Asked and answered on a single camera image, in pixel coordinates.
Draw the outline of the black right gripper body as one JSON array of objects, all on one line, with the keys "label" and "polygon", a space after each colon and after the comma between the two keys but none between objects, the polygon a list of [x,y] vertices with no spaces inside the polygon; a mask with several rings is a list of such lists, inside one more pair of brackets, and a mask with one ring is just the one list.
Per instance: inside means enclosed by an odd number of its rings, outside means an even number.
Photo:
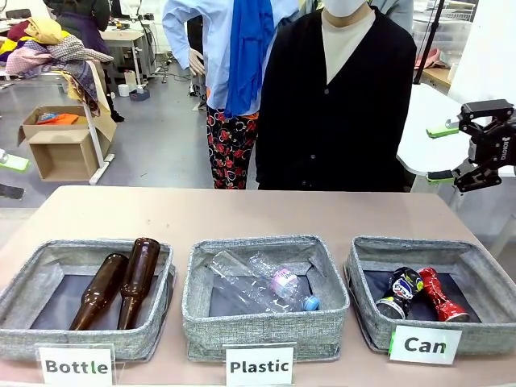
[{"label": "black right gripper body", "polygon": [[487,126],[472,122],[468,160],[475,165],[493,162],[495,168],[515,166],[515,117],[493,119]]}]

